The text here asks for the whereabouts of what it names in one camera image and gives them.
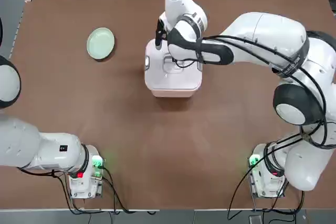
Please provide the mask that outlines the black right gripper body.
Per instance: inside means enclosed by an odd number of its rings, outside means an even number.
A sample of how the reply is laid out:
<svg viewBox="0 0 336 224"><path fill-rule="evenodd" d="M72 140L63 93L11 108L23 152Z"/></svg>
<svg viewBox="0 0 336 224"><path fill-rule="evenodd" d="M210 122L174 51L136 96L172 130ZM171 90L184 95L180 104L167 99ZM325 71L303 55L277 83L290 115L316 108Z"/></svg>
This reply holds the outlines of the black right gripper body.
<svg viewBox="0 0 336 224"><path fill-rule="evenodd" d="M158 19L157 21L157 27L156 27L156 38L157 39L165 39L166 38L166 25L165 21L162 19Z"/></svg>

